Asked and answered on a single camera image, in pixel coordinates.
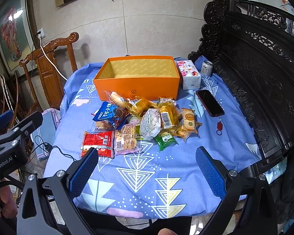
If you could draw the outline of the person's left hand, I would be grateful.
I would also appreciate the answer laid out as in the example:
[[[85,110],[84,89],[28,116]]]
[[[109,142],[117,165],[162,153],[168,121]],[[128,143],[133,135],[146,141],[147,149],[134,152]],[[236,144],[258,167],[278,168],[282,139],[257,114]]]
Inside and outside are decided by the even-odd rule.
[[[3,202],[2,210],[0,211],[0,218],[4,216],[6,219],[13,219],[17,216],[18,210],[16,202],[10,186],[5,186],[0,189],[0,199]]]

